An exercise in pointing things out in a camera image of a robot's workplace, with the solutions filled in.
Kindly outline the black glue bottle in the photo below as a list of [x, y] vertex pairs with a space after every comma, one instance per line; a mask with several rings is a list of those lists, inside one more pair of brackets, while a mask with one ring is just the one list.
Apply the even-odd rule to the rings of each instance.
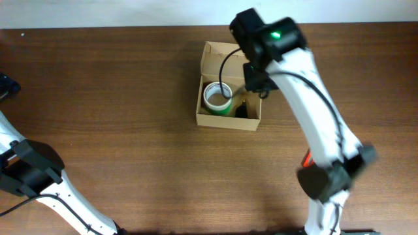
[[236, 108], [235, 115], [236, 118], [248, 118], [248, 110], [245, 101], [242, 101], [242, 104]]

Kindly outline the orange utility knife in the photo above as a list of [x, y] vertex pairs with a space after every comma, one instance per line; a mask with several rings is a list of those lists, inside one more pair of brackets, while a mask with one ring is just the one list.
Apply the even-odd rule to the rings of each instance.
[[313, 157], [312, 157], [312, 152], [311, 152], [310, 149], [308, 149], [304, 158], [303, 158], [303, 160], [302, 160], [302, 162], [301, 162], [301, 165], [302, 165], [303, 168], [306, 168], [306, 167], [309, 167], [309, 166], [313, 165], [314, 163], [315, 162], [314, 162]]

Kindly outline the brown cardboard box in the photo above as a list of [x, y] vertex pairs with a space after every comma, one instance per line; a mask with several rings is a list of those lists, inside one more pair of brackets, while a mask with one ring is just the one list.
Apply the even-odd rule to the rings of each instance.
[[[203, 101], [205, 87], [218, 81], [219, 70], [223, 69], [222, 82], [226, 83], [233, 92], [237, 91], [244, 84], [243, 64], [248, 60], [242, 52], [236, 52], [224, 62], [226, 56], [238, 48], [237, 44], [224, 42], [205, 42], [201, 59], [201, 79], [199, 84], [199, 94], [196, 107], [197, 125], [206, 127], [219, 127], [226, 129], [240, 129], [246, 131], [256, 131], [261, 120], [262, 100], [258, 95], [247, 91], [232, 99], [231, 111], [226, 116], [215, 116], [206, 110]], [[235, 117], [235, 110], [246, 102], [248, 118]]]

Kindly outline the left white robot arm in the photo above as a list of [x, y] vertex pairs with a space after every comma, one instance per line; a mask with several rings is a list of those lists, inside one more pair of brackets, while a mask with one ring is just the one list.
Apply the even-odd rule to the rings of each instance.
[[62, 158], [51, 146], [24, 137], [4, 114], [1, 114], [1, 190], [27, 197], [2, 212], [2, 217], [37, 201], [54, 210], [79, 234], [128, 234], [79, 193], [66, 174]]

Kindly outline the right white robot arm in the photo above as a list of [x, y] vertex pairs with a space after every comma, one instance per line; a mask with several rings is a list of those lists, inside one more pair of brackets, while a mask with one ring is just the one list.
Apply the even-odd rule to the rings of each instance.
[[309, 198], [302, 234], [343, 234], [342, 211], [355, 180], [378, 158], [346, 125], [317, 70], [313, 52], [289, 17], [264, 23], [254, 8], [238, 13], [229, 30], [258, 77], [248, 91], [272, 82], [286, 98], [309, 145], [297, 179]]

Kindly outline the green tape roll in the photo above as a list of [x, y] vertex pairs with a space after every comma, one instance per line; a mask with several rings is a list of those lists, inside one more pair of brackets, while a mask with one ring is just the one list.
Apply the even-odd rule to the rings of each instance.
[[205, 105], [206, 105], [206, 110], [210, 114], [215, 115], [215, 116], [226, 116], [231, 111], [232, 102], [226, 102], [225, 104], [222, 104], [219, 106], [206, 102]]

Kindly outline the white tape roll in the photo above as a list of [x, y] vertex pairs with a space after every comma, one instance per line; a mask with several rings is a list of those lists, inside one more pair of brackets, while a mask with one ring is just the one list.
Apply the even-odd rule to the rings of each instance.
[[203, 92], [204, 104], [209, 102], [219, 106], [226, 102], [232, 102], [232, 90], [226, 83], [212, 82], [208, 84]]

